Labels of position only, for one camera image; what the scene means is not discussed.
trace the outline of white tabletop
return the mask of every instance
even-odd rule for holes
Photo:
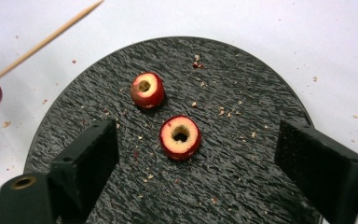
[[[92,3],[0,1],[0,71]],[[115,50],[176,35],[253,54],[293,88],[316,129],[358,152],[358,1],[107,0],[0,79],[0,186],[22,174],[38,125],[76,76]]]

